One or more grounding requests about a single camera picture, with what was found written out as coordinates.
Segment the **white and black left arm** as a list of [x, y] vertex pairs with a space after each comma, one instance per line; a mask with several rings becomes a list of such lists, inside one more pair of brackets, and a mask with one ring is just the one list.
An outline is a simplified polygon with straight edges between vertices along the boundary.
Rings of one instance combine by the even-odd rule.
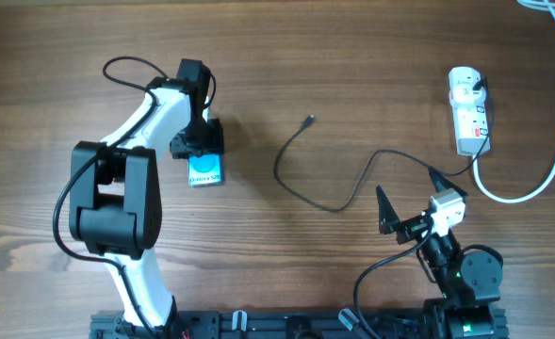
[[169, 151], [187, 160], [190, 186], [222, 183], [223, 127], [210, 116], [216, 90], [210, 69], [184, 58], [176, 76], [159, 72], [140, 87], [142, 103], [117, 130], [73, 148], [71, 178], [53, 213], [54, 239], [74, 259], [106, 265], [124, 306], [119, 316], [94, 317], [93, 337], [189, 336], [154, 250], [162, 223], [157, 164]]

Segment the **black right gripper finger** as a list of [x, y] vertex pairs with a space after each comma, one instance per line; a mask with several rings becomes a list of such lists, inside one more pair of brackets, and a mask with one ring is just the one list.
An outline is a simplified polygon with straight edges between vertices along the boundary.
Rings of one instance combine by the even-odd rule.
[[428, 172], [437, 193], [444, 192], [448, 189], [453, 189], [461, 197], [467, 196], [467, 193], [462, 188], [447, 179], [439, 170], [435, 169], [434, 167], [428, 167]]
[[376, 187], [376, 195], [379, 207], [379, 232], [392, 234], [399, 228], [399, 216], [381, 186]]

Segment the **white power strip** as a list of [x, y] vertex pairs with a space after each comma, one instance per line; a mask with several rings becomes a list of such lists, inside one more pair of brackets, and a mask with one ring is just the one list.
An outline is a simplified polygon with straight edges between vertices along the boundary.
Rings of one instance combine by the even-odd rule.
[[[459, 83], [479, 83], [485, 89], [481, 74], [470, 67], [454, 67], [449, 72], [449, 90]], [[490, 150], [487, 140], [489, 128], [485, 102], [475, 106], [452, 108], [452, 118], [456, 140], [457, 154], [473, 157]]]

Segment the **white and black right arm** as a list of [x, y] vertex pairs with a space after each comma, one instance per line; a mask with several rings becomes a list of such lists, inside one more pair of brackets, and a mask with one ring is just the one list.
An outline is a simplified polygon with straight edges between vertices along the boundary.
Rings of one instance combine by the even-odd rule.
[[413, 218], [399, 218], [381, 186], [376, 187], [379, 231], [394, 234], [412, 252], [442, 296], [416, 310], [395, 311], [376, 322], [400, 338], [495, 338], [501, 330], [493, 303], [500, 300], [503, 258], [481, 244], [462, 247], [453, 228], [465, 218], [467, 193], [436, 169], [429, 175], [435, 193], [428, 208]]

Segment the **teal screen Galaxy smartphone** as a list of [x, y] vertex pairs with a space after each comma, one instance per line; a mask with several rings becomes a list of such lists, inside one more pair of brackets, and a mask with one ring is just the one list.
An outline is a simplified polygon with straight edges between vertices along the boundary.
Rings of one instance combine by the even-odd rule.
[[222, 183], [221, 156], [206, 154], [188, 159], [188, 183], [191, 186], [213, 186]]

